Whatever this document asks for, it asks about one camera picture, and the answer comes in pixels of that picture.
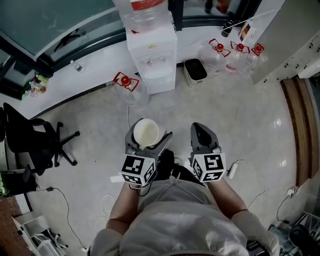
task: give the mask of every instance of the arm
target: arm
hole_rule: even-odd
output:
[[[224,179],[208,182],[207,185],[219,209],[227,218],[231,219],[235,214],[248,210],[245,202]]]
[[[106,228],[117,231],[122,235],[125,234],[130,224],[137,217],[138,201],[137,192],[132,190],[129,184],[125,182],[111,210]]]

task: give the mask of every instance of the drawstring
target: drawstring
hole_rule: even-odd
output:
[[[176,184],[177,184],[177,181],[178,181],[179,178],[180,178],[180,172],[179,172],[179,174],[178,174],[178,177],[176,178],[175,176],[172,175],[173,171],[174,171],[174,169],[172,169],[172,171],[171,171],[171,173],[170,173],[171,175],[170,175],[170,177],[169,177],[169,180],[170,180],[170,184],[176,185]]]

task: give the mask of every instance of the white t-shirt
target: white t-shirt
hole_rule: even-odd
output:
[[[270,256],[279,255],[277,237],[253,213],[241,211],[229,220],[206,187],[167,179],[154,181],[139,198],[138,216],[123,236],[101,230],[90,256],[248,256],[247,240],[260,242]]]

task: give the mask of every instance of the black chair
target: black chair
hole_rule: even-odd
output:
[[[79,131],[60,141],[60,128],[63,127],[61,122],[57,123],[55,131],[49,122],[40,118],[28,120],[7,103],[3,104],[3,109],[6,141],[10,150],[14,153],[28,152],[34,165],[34,169],[31,169],[29,165],[25,168],[23,173],[25,182],[29,179],[30,174],[36,173],[41,176],[46,169],[52,168],[53,157],[54,167],[60,165],[59,156],[64,157],[72,166],[77,165],[77,161],[71,161],[67,156],[63,145],[74,137],[80,136]],[[43,126],[45,132],[36,131],[35,126]]]

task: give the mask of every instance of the gray floor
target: gray floor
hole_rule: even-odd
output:
[[[238,159],[249,163],[239,162],[234,178],[226,180],[266,227],[275,223],[277,209],[296,179],[293,128],[280,84],[253,85],[230,74],[191,88],[181,69],[176,81],[174,91],[153,95],[147,108],[130,107],[129,122],[151,118],[173,131],[169,148],[183,163],[191,152],[191,124],[208,126],[217,134],[228,167]],[[65,147],[78,165],[72,167],[62,159],[60,167],[48,169],[39,177],[39,184],[41,189],[53,186],[64,192],[70,206],[70,224],[89,246],[97,220],[97,230],[105,225],[99,218],[102,198],[108,193],[116,198],[122,186],[111,183],[110,177],[118,175],[122,167],[127,106],[119,100],[114,87],[107,87],[64,104],[42,118],[54,125],[63,122],[63,135],[77,130],[81,133]],[[298,215],[307,191],[308,184],[286,200],[279,217]],[[43,213],[69,245],[69,254],[81,255],[79,241],[67,225],[63,196],[55,190],[31,193],[29,197],[33,209]],[[113,201],[107,197],[103,205],[105,210],[110,209]]]

